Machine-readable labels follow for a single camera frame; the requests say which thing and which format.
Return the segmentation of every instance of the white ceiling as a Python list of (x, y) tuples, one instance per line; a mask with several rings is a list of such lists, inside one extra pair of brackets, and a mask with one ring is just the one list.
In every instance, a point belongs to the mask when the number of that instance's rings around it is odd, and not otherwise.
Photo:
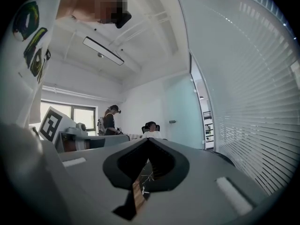
[[(112, 24), (59, 19), (50, 43), (52, 56), (122, 82), (133, 73), (139, 74), (144, 66), (154, 66), (172, 57), (182, 47), (173, 32), (175, 22), (170, 18), (170, 10), (165, 7), (160, 0), (128, 0), (132, 19), (121, 29)], [(117, 53), (125, 63), (119, 66), (107, 58), (99, 58), (96, 51), (83, 44), (86, 36)]]

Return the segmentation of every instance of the light fixture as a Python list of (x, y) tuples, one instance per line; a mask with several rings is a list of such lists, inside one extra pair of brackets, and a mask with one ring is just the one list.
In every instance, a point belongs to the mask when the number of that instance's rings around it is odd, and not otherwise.
[(103, 47), (101, 44), (97, 43), (95, 40), (91, 39), (90, 37), (86, 37), (83, 41), (83, 44), (98, 52), (98, 56), (100, 53), (101, 55), (107, 57), (108, 59), (115, 62), (119, 66), (124, 64), (124, 60), (122, 58), (120, 58), (113, 52), (109, 51), (106, 47)]

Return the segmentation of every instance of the standing person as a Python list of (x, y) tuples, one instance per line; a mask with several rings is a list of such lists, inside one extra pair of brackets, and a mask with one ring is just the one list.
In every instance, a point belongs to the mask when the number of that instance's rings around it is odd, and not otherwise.
[(106, 110), (105, 115), (103, 117), (103, 125), (104, 125), (104, 128), (106, 129), (105, 135), (118, 135), (121, 133), (114, 127), (113, 116), (116, 113), (121, 113), (121, 111), (119, 111), (119, 107), (117, 105), (112, 105)]
[(155, 131), (156, 129), (156, 123), (155, 122), (148, 122), (149, 126), (149, 132), (145, 132), (142, 136), (142, 138), (148, 138), (148, 137), (153, 137), (153, 138), (163, 138), (161, 136), (161, 133), (159, 131)]

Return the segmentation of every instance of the office chair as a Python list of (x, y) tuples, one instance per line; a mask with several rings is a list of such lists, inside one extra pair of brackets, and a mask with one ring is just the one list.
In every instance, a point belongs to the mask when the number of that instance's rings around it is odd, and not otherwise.
[[(146, 124), (145, 124), (145, 126), (144, 127), (142, 127), (142, 133), (144, 134), (145, 132), (149, 132), (149, 122), (147, 122)], [(156, 125), (156, 129), (155, 129), (155, 131), (160, 131), (160, 126), (159, 125)]]

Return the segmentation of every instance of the seated person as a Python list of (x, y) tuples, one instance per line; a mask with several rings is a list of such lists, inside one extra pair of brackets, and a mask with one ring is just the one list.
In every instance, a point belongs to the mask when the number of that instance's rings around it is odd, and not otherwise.
[(144, 135), (142, 136), (142, 138), (148, 138), (148, 137), (153, 137), (153, 138), (161, 138), (161, 133), (159, 131), (155, 131), (156, 129), (156, 123), (155, 122), (149, 122), (149, 132), (145, 132)]

